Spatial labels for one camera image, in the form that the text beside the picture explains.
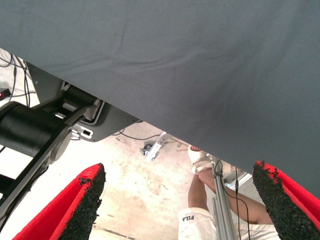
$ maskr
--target man's leg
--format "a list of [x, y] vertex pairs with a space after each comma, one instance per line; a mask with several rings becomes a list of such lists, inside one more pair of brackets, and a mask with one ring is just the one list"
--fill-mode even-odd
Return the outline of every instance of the man's leg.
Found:
[[[216, 192], [216, 186], [214, 182], [214, 175], [212, 172], [212, 169], [204, 169], [199, 173], [198, 179], [206, 184], [214, 193]], [[232, 197], [228, 196], [229, 199], [229, 204], [231, 210], [237, 214], [237, 200], [235, 199], [236, 197], [236, 192], [225, 187], [226, 192], [231, 195]], [[238, 193], [238, 209], [239, 209], [239, 217], [247, 221], [247, 209], [245, 204], [241, 201], [243, 200], [247, 207], [248, 207], [248, 212], [249, 212], [249, 223], [250, 224], [272, 224], [272, 221], [266, 211], [266, 207], [262, 205], [261, 203], [245, 196], [242, 195], [241, 193]]]
[[201, 208], [208, 211], [205, 184], [198, 175], [193, 176], [188, 193], [188, 205], [189, 208]]

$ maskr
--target black metal frame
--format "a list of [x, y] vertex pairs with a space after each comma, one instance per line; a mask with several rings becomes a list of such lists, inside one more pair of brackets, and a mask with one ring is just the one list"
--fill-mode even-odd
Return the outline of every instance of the black metal frame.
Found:
[[67, 147], [72, 126], [92, 120], [90, 114], [100, 104], [96, 97], [67, 85], [59, 96], [33, 108], [17, 102], [0, 108], [0, 144], [33, 157], [16, 179], [0, 175], [0, 231], [35, 180]]
[[[67, 84], [62, 79], [49, 74], [30, 62], [27, 62], [27, 66], [40, 103], [56, 98]], [[139, 118], [103, 102], [96, 112], [94, 120], [83, 119], [77, 122], [77, 125], [92, 132], [90, 137], [79, 132], [79, 138], [88, 142], [98, 142], [139, 120]]]

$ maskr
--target person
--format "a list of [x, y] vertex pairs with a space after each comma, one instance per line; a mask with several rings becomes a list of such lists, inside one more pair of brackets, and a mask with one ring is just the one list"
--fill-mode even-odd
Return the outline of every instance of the person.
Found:
[[[214, 193], [216, 192], [214, 175], [211, 162], [206, 158], [206, 153], [194, 146], [188, 147], [188, 155], [192, 164], [192, 172], [194, 173], [190, 189], [188, 192], [188, 208], [183, 209], [178, 214], [179, 240], [215, 240], [217, 239], [217, 229], [215, 226], [215, 218], [209, 212], [207, 206], [207, 193], [205, 185]], [[236, 197], [236, 192], [225, 188], [230, 196]], [[249, 233], [251, 240], [279, 240], [278, 233], [266, 211], [266, 207], [238, 193], [238, 211], [237, 200], [228, 196], [231, 210], [244, 220], [249, 222]], [[248, 224], [234, 224], [235, 235], [240, 239], [239, 230], [242, 240], [248, 240]]]

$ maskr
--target black cylinder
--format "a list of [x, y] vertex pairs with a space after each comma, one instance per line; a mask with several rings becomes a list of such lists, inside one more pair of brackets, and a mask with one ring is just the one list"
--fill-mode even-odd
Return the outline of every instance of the black cylinder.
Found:
[[2, 111], [6, 113], [0, 118], [0, 145], [30, 157], [34, 157], [63, 124], [61, 119], [50, 113], [16, 102], [4, 106]]

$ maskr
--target red fabric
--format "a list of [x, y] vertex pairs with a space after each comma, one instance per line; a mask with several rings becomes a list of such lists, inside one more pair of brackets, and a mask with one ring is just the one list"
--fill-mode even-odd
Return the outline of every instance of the red fabric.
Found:
[[65, 187], [13, 240], [56, 240], [65, 230], [79, 203], [91, 188], [91, 182], [81, 185], [81, 179], [93, 180], [101, 163], [88, 167]]
[[[257, 161], [256, 163], [263, 166], [261, 161]], [[269, 176], [272, 179], [275, 179], [273, 173], [276, 172], [276, 168], [274, 166], [265, 163], [264, 169], [269, 172]], [[310, 218], [318, 230], [320, 230], [320, 200], [284, 174], [281, 170], [277, 169], [277, 172], [277, 177], [282, 181], [284, 192], [289, 196], [291, 201], [297, 205], [308, 218]]]

